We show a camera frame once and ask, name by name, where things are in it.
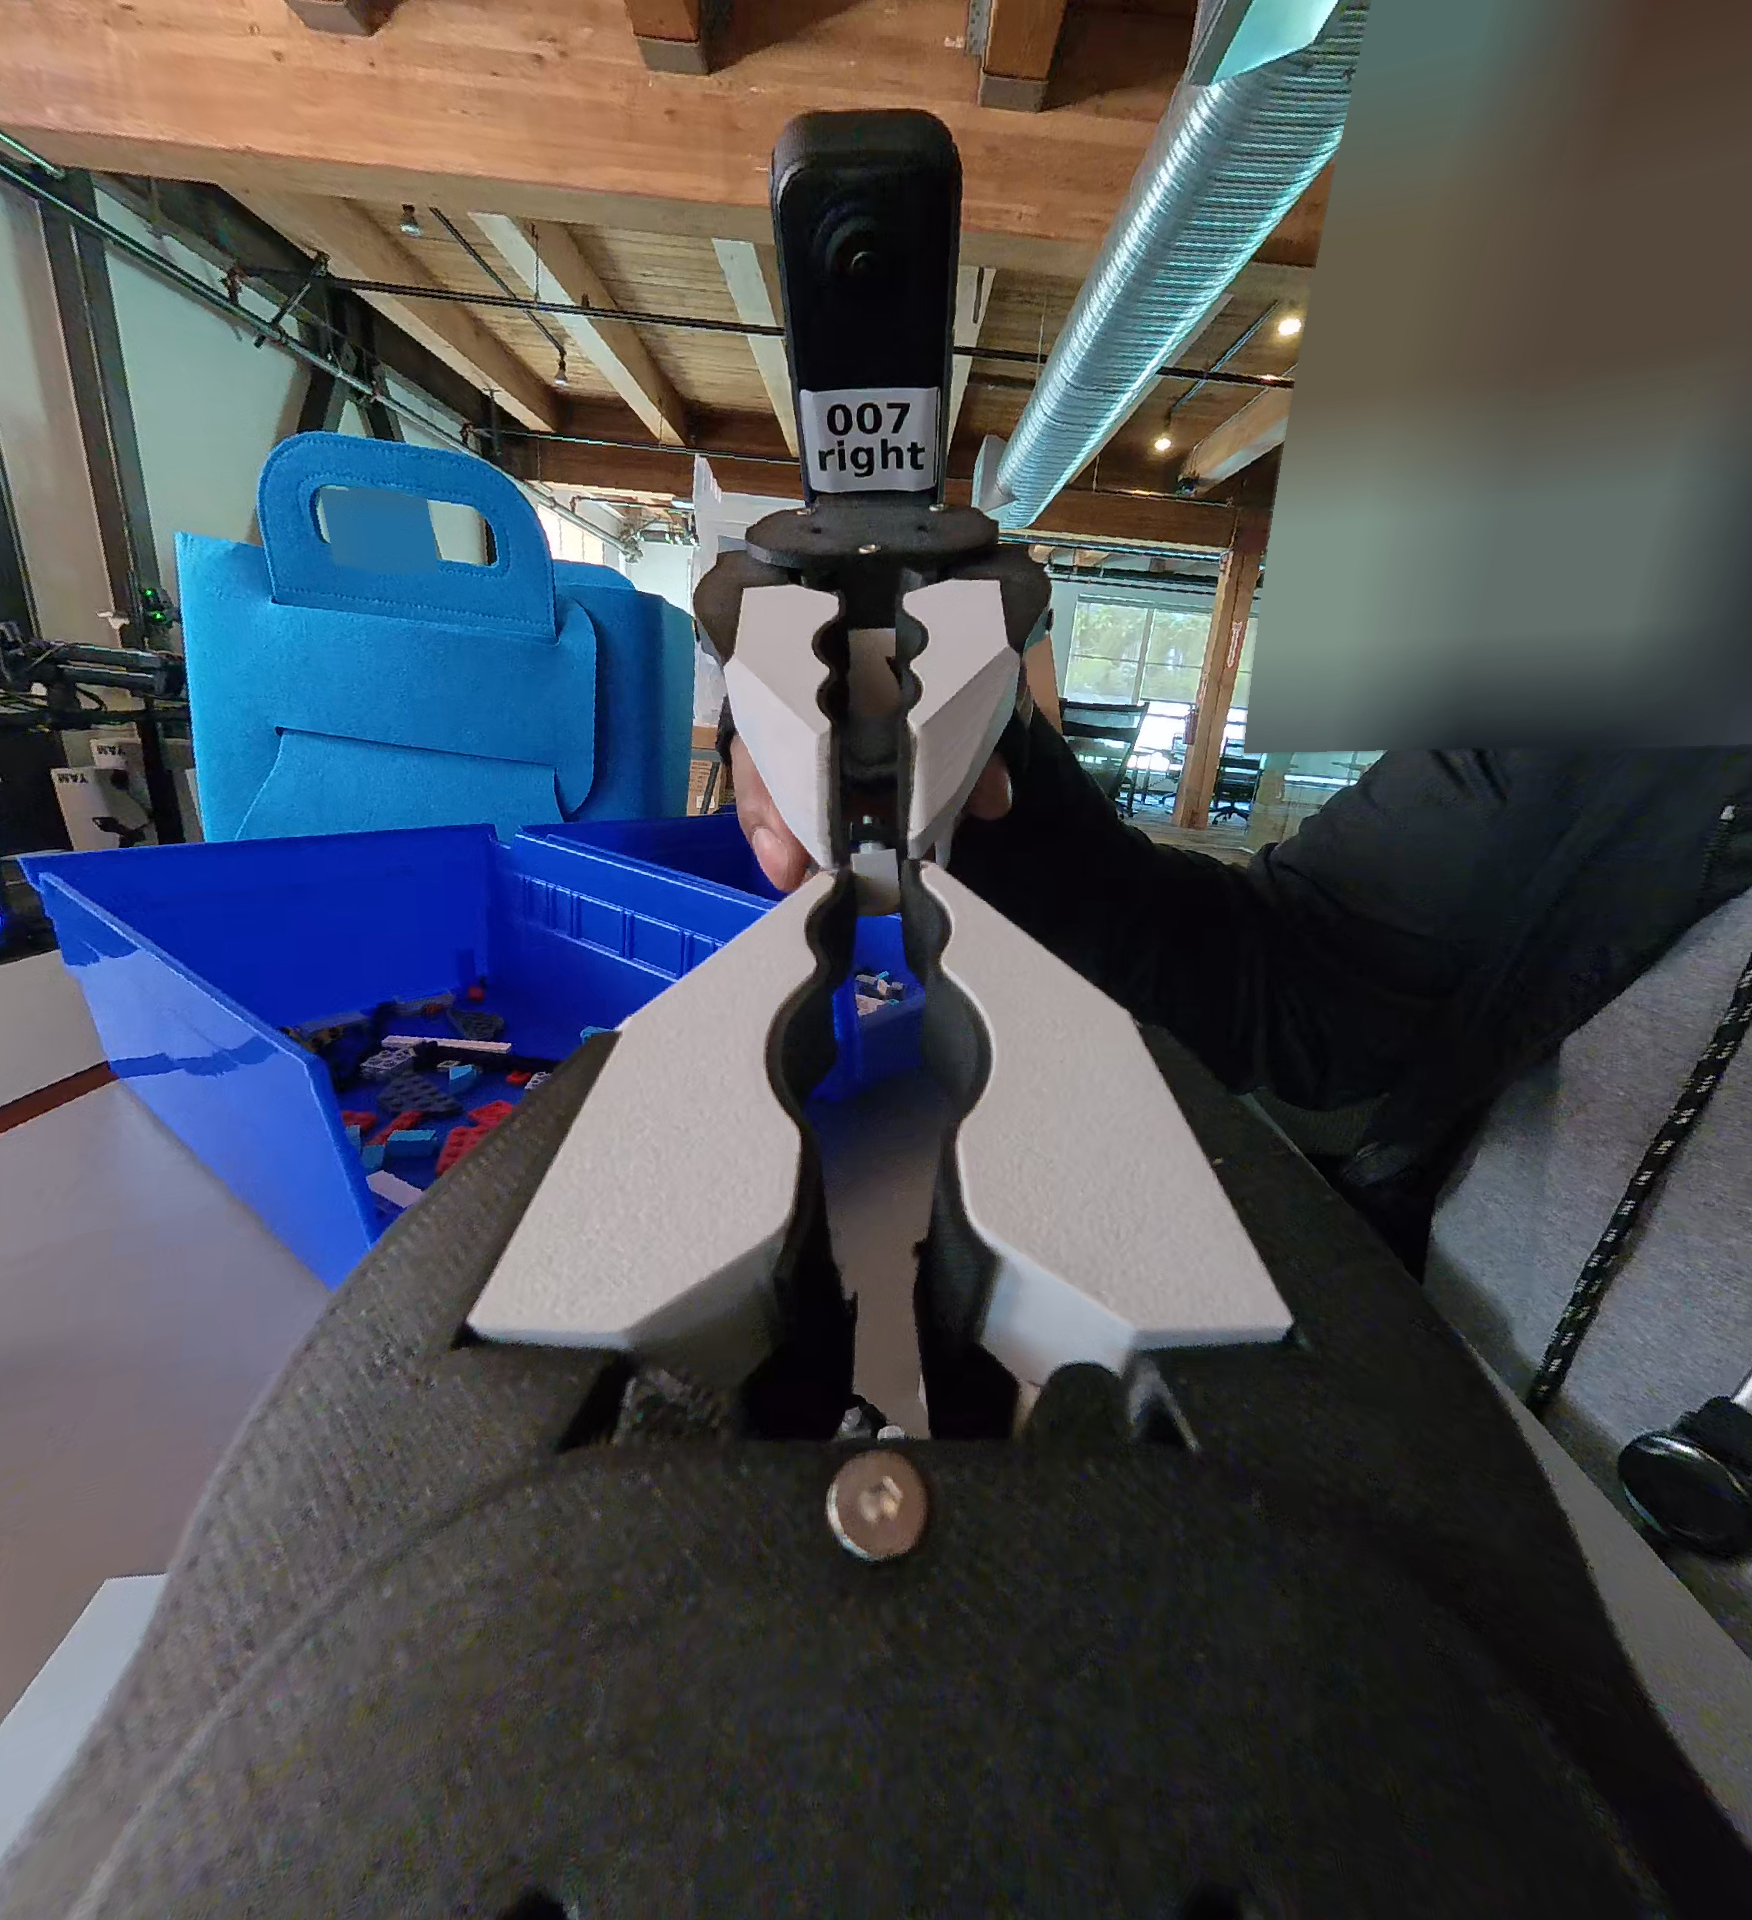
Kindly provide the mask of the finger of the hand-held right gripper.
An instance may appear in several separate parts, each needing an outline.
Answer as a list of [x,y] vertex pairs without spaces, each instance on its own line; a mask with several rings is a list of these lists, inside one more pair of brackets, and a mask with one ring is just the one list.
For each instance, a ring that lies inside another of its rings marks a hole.
[[1015,697],[995,579],[942,580],[903,595],[896,660],[906,680],[906,856],[942,848],[1000,741]]
[[836,721],[840,598],[748,587],[723,683],[730,713],[786,829],[822,871],[842,864]]

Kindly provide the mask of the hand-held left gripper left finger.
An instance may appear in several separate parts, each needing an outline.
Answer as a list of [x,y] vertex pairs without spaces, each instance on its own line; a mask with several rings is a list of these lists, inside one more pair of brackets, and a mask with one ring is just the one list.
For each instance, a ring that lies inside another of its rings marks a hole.
[[468,1314],[490,1341],[618,1350],[840,1416],[840,1273],[806,1100],[836,1062],[840,874],[821,873],[603,1055]]

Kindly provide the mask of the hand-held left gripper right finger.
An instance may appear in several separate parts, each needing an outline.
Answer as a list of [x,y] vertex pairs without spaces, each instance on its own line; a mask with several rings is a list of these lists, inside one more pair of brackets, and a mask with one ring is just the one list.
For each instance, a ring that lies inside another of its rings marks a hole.
[[1079,1362],[1287,1339],[1292,1312],[1139,1025],[942,869],[908,876],[922,1057],[951,1105],[913,1316],[937,1438]]

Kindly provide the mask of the blue plastic bin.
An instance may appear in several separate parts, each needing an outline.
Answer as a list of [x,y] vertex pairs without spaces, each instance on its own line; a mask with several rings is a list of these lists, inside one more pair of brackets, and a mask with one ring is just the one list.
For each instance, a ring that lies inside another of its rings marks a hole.
[[25,873],[119,1078],[337,1287],[386,1222],[283,1025],[484,977],[527,1042],[568,1055],[675,981],[555,932],[553,884],[508,843],[401,829],[44,852]]
[[[520,876],[553,884],[544,918],[555,932],[665,977],[682,976],[780,902],[732,813],[525,829],[505,852]],[[919,1064],[924,995],[919,1010],[894,1025],[859,1027],[851,981],[859,968],[913,976],[896,913],[867,913],[857,925],[851,971],[834,998],[836,1062],[819,1099],[846,1099]]]

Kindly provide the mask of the person's right forearm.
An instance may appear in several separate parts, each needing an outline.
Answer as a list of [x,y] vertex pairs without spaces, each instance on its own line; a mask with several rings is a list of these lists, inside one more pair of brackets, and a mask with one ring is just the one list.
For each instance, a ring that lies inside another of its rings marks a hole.
[[1008,721],[951,871],[1230,1091],[1326,1111],[1388,1091],[1455,988],[1386,811],[1406,796],[1372,769],[1230,864],[1129,827],[1032,713]]

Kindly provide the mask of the person's right hand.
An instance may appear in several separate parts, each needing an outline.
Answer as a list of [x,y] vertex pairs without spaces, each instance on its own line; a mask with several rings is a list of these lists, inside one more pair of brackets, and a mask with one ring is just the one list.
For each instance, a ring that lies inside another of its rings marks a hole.
[[[1029,760],[1032,717],[1032,708],[1012,711],[998,747],[985,760],[981,774],[960,809],[960,823],[951,835],[951,847],[943,856],[943,864],[955,863],[955,847],[970,835],[971,825],[998,825],[1008,819],[1014,804],[1014,785]],[[817,860],[778,811],[761,772],[748,751],[741,732],[732,730],[723,741],[727,745],[726,764],[733,789],[736,814],[739,829],[749,840],[753,863],[776,893],[788,896],[814,874]]]

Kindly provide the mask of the clear plastic storage box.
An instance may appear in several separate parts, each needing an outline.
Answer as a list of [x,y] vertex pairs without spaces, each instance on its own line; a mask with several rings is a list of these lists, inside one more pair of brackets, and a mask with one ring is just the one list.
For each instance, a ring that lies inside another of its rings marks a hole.
[[714,730],[719,726],[726,699],[723,668],[715,645],[703,632],[701,614],[695,611],[695,605],[703,579],[715,563],[726,553],[741,553],[746,548],[744,527],[748,520],[739,520],[738,512],[726,504],[714,463],[701,453],[694,458],[689,500],[694,520],[689,611],[695,636],[692,721],[697,728]]

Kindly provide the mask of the blue felt bag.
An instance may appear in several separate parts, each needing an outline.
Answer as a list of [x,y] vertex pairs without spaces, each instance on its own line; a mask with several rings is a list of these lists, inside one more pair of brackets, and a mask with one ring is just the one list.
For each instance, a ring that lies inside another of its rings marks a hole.
[[686,811],[688,611],[553,559],[500,468],[299,434],[256,522],[176,539],[208,840]]

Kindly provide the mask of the white printed cardboard box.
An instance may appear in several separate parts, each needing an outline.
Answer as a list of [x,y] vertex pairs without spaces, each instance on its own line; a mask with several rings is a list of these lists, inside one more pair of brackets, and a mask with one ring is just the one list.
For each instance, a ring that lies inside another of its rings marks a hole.
[[203,839],[189,732],[165,734],[159,741],[182,821],[177,833],[167,836],[158,830],[155,795],[132,728],[63,730],[54,732],[54,740],[65,761],[51,770],[53,795],[72,851]]

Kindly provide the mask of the instruction booklet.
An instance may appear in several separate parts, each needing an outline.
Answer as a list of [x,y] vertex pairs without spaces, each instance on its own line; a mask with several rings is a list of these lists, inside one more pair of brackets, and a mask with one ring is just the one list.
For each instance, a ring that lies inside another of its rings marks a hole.
[[1,1718],[0,1859],[44,1807],[119,1687],[165,1584],[165,1573],[106,1579]]

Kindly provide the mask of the silver ventilation duct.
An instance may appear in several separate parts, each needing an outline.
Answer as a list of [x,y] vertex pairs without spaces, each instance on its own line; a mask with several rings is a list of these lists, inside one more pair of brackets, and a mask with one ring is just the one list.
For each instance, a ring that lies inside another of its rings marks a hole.
[[1333,159],[1369,2],[1199,3],[1191,52],[973,501],[1032,527]]

